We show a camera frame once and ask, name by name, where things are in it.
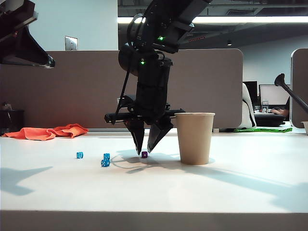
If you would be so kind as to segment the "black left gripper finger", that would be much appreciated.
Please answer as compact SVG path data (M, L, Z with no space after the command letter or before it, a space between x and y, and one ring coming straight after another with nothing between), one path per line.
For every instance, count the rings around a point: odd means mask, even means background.
M0 63L1 64L11 64L11 65L21 65L18 64L14 58L15 58L15 45L18 40L18 37L12 41L11 44L0 44ZM44 68L54 68L54 66L41 66Z
M47 54L24 27L15 45L14 60L21 65L55 66L55 60Z

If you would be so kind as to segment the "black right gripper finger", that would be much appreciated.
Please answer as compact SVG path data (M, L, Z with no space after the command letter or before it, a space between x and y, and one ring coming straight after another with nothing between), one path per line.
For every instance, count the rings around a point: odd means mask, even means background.
M173 124L170 118L161 118L151 125L147 144L149 153L172 128Z
M125 122L125 126L133 137L137 155L140 155L144 138L144 122L142 120L128 120Z

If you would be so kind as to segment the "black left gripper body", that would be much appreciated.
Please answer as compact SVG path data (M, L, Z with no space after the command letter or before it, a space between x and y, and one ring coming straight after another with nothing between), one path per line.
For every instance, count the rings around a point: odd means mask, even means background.
M0 41L17 37L19 30L36 21L38 13L30 0L2 0L0 3Z

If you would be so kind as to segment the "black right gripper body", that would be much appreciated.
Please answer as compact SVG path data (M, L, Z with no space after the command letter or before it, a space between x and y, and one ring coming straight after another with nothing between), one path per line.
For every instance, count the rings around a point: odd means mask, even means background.
M174 118L183 109L170 109L167 103L167 85L162 87L147 86L138 83L133 96L126 94L127 83L123 84L118 105L114 113L104 115L107 124L124 123L128 120L142 120L152 125L161 118Z

